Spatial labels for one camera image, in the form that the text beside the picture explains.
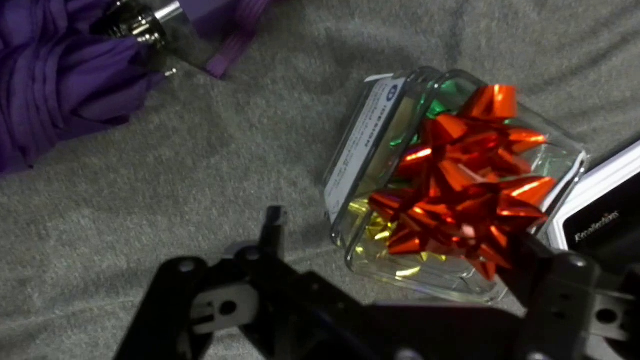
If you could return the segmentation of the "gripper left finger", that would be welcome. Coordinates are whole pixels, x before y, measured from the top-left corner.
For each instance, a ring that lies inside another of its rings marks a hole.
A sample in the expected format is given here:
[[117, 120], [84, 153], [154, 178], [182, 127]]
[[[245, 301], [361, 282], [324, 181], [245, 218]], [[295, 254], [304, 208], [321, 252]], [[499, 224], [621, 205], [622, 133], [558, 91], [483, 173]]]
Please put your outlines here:
[[266, 360], [368, 360], [341, 325], [356, 301], [282, 258], [287, 212], [266, 210], [256, 242], [237, 243], [210, 265], [195, 256], [156, 270], [114, 360], [205, 360], [217, 333], [236, 329]]

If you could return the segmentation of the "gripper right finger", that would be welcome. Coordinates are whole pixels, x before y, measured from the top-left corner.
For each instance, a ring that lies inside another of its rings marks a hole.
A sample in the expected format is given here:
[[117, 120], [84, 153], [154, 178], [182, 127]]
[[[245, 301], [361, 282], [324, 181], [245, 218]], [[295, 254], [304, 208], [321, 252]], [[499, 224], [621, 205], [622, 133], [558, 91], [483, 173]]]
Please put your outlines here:
[[526, 309], [516, 360], [595, 360], [601, 338], [621, 360], [640, 360], [640, 263], [622, 275], [573, 251], [558, 251], [524, 232], [507, 240], [510, 268], [500, 279]]

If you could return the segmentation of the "clear plastic tray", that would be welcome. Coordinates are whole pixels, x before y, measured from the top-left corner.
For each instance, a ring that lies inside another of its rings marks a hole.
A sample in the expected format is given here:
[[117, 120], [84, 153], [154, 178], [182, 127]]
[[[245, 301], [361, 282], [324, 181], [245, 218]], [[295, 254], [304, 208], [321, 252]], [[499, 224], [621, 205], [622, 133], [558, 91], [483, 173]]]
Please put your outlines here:
[[589, 161], [517, 94], [429, 66], [362, 82], [323, 179], [351, 271], [451, 301], [505, 294], [517, 236], [544, 237]]

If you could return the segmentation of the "black and white box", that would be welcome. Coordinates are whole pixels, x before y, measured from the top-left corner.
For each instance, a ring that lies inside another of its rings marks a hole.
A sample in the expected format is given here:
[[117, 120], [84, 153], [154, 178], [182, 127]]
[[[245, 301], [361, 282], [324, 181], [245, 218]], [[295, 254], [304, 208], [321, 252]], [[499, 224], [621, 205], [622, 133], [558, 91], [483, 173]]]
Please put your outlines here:
[[621, 275], [640, 264], [640, 139], [590, 169], [546, 231], [555, 248]]

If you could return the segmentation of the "gold foil gift bow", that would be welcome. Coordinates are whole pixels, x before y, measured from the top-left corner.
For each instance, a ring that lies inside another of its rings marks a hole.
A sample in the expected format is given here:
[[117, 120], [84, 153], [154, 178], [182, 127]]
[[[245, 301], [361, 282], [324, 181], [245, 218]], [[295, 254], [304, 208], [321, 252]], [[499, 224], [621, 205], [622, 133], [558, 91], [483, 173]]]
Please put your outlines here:
[[442, 271], [448, 264], [445, 255], [422, 251], [409, 255], [390, 255], [387, 245], [397, 224], [385, 221], [370, 211], [368, 201], [356, 199], [349, 204], [349, 215], [355, 217], [347, 251], [353, 271], [377, 276], [388, 275], [396, 280], [416, 277], [421, 272]]

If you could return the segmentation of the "red foil gift bow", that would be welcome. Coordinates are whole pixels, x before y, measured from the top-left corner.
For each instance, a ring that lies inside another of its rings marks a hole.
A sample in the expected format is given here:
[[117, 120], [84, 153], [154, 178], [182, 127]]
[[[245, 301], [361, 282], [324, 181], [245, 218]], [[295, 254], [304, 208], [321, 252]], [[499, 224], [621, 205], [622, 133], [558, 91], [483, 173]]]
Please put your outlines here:
[[[525, 152], [546, 144], [541, 132], [522, 128]], [[389, 255], [462, 258], [488, 281], [498, 269], [509, 269], [509, 237], [546, 221], [542, 205], [557, 183], [535, 175], [525, 152], [462, 153], [428, 142], [412, 146], [394, 173], [410, 185], [378, 189], [368, 198], [373, 212], [397, 224]]]

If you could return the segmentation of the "green foil gift bow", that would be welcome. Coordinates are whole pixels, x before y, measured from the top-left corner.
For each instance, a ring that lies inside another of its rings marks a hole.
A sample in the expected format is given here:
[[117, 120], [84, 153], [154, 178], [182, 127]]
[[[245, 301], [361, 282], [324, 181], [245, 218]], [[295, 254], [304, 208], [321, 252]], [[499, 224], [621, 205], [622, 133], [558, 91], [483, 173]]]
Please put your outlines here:
[[427, 134], [419, 127], [409, 146], [428, 142], [465, 154], [497, 152], [500, 148], [514, 154], [525, 152], [523, 128], [510, 123], [518, 116], [514, 86], [464, 86], [461, 80], [452, 79], [438, 89], [439, 94], [423, 116]]

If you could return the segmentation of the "purple folded umbrella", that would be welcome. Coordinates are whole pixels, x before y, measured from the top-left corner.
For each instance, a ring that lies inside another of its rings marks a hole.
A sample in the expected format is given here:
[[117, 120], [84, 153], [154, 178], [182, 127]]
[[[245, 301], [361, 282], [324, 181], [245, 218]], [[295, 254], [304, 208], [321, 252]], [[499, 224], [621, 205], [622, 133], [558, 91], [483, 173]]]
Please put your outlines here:
[[60, 142], [125, 125], [170, 75], [156, 55], [177, 20], [221, 37], [205, 71], [220, 79], [277, 0], [0, 0], [0, 176]]

